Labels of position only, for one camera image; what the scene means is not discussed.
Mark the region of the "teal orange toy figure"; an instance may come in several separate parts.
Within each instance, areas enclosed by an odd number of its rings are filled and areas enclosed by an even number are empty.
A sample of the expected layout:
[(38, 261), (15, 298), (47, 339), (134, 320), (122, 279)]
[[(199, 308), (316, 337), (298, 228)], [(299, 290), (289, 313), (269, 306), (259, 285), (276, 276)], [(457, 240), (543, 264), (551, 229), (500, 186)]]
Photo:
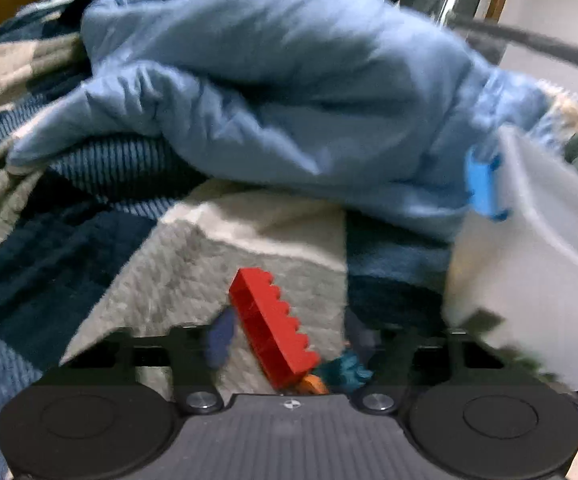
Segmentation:
[(373, 377), (369, 370), (352, 350), (347, 349), (337, 359), (319, 364), (306, 374), (295, 392), (300, 394), (351, 394), (362, 388)]

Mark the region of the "white plastic bin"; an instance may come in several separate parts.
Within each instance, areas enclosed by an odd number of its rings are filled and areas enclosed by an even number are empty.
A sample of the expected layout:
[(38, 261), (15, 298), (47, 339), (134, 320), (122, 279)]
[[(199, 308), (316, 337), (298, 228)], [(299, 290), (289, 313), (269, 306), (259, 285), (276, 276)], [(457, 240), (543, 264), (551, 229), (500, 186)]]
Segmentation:
[(477, 148), (501, 154), (498, 192), (510, 214), (466, 214), (444, 318), (578, 390), (578, 174), (510, 126)]

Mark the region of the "patchwork knitted blanket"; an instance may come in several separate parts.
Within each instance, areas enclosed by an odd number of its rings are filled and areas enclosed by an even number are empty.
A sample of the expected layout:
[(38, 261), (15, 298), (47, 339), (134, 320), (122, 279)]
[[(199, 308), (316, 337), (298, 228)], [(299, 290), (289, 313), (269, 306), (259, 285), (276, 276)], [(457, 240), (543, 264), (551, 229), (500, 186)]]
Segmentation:
[[(90, 74), (47, 2), (0, 25), (0, 409), (120, 327), (159, 335), (219, 310), (242, 266), (271, 271), (327, 359), (342, 313), (434, 322), (448, 246), (316, 200), (210, 180), (165, 142), (116, 136), (15, 177), (9, 148)], [(9, 474), (0, 454), (0, 479)]]

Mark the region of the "red toy brick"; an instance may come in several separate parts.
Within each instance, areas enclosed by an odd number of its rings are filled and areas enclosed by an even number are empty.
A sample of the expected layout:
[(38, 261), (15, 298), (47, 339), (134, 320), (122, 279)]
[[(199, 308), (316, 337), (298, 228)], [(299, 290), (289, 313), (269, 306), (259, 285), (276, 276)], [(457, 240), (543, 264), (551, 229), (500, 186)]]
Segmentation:
[(299, 332), (301, 323), (290, 314), (287, 301), (281, 299), (272, 274), (260, 268), (239, 269), (229, 287), (229, 300), (275, 390), (298, 385), (318, 366), (319, 355), (310, 349), (309, 336)]

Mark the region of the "small light blue piece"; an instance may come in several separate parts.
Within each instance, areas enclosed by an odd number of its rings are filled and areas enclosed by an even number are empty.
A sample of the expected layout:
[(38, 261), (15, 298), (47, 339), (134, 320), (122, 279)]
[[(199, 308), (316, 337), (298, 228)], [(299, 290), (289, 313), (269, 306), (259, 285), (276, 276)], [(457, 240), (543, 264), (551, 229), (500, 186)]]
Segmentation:
[(502, 222), (510, 214), (510, 210), (502, 206), (498, 192), (498, 170), (502, 162), (500, 153), (483, 155), (475, 146), (466, 155), (465, 177), (470, 208), (493, 222)]

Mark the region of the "light blue quilt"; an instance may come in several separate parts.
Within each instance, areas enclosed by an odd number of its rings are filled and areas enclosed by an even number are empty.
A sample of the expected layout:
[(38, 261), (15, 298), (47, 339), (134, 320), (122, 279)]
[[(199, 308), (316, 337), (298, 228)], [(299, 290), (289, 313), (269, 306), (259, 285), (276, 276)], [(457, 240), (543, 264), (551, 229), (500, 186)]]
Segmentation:
[(137, 133), (209, 176), (450, 240), (469, 148), (504, 125), (567, 142), (553, 87), (383, 0), (95, 0), (80, 38), (91, 76), (16, 141), (11, 169)]

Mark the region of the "grey bed rail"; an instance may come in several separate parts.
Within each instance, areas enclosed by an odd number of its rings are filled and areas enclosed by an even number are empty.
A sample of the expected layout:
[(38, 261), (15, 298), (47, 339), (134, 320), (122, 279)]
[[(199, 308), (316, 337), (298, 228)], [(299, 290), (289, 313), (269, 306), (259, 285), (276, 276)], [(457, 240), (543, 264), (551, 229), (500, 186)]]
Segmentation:
[(567, 44), (564, 40), (538, 34), (537, 32), (528, 32), (528, 30), (487, 20), (466, 18), (466, 16), (454, 13), (450, 14), (446, 24), (454, 28), (469, 30), (469, 32), (478, 32), (478, 34), (487, 35), (498, 40), (520, 44), (529, 50), (556, 58), (556, 60), (578, 68), (578, 46), (576, 44)]

